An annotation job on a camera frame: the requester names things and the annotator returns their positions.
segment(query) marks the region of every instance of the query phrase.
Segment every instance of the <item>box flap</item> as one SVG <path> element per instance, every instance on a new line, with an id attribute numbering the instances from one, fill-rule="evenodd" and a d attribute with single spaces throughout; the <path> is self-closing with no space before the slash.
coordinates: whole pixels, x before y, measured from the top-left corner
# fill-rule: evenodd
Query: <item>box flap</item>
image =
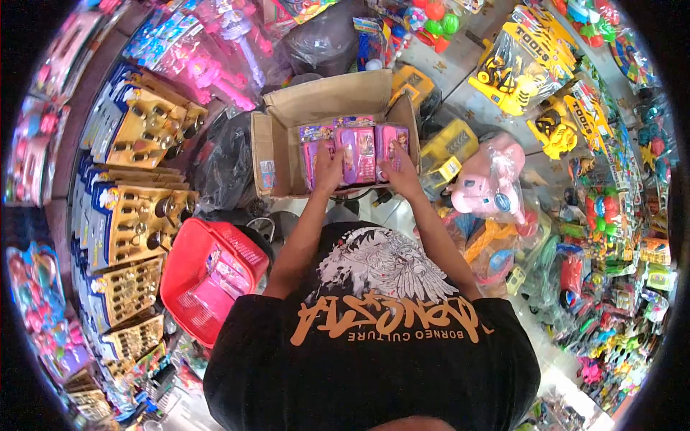
<path id="1" fill-rule="evenodd" d="M 391 70 L 369 70 L 283 88 L 265 95 L 264 101 L 267 112 L 292 128 L 354 112 L 380 113 L 388 106 L 392 86 Z"/>
<path id="2" fill-rule="evenodd" d="M 270 115 L 251 113 L 252 162 L 257 195 L 270 194 L 275 178 L 273 120 Z"/>

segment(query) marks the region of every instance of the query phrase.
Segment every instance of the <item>plastic basket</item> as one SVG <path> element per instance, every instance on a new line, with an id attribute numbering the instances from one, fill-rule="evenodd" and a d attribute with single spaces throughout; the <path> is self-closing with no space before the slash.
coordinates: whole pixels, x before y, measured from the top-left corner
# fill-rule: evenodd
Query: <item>plastic basket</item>
<path id="1" fill-rule="evenodd" d="M 206 261 L 216 247 L 229 252 L 246 273 L 253 292 L 268 268 L 268 256 L 231 223 L 191 218 L 179 229 L 161 278 L 163 304 L 175 321 L 202 345 L 212 348 L 225 317 L 214 315 L 193 292 L 208 277 Z M 228 310 L 235 302 L 224 295 Z"/>

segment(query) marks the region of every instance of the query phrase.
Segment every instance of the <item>pink plush toy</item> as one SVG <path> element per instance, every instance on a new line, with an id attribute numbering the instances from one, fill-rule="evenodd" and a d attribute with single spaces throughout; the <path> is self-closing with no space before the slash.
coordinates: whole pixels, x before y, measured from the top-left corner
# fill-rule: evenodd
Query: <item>pink plush toy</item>
<path id="1" fill-rule="evenodd" d="M 511 214 L 524 224 L 524 210 L 518 177 L 524 166 L 522 147 L 507 133 L 480 144 L 467 159 L 452 190 L 451 201 L 459 212 L 479 217 Z"/>

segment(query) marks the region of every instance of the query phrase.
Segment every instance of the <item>black plastic bag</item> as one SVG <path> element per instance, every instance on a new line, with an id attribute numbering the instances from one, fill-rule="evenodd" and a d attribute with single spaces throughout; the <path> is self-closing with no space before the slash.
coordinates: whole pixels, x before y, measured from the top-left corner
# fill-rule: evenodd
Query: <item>black plastic bag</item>
<path id="1" fill-rule="evenodd" d="M 194 162 L 191 183 L 199 210 L 232 210 L 253 182 L 250 113 L 232 119 L 223 113 L 209 127 Z"/>

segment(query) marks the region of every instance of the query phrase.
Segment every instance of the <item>person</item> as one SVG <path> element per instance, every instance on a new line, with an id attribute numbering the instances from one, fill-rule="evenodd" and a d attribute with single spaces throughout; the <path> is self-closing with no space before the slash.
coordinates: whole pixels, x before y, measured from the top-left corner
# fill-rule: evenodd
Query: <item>person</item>
<path id="1" fill-rule="evenodd" d="M 511 304 L 482 298 L 406 154 L 398 172 L 379 164 L 424 249 L 365 221 L 322 228 L 343 158 L 319 148 L 266 289 L 231 309 L 204 377 L 213 418 L 233 431 L 512 430 L 540 370 Z"/>

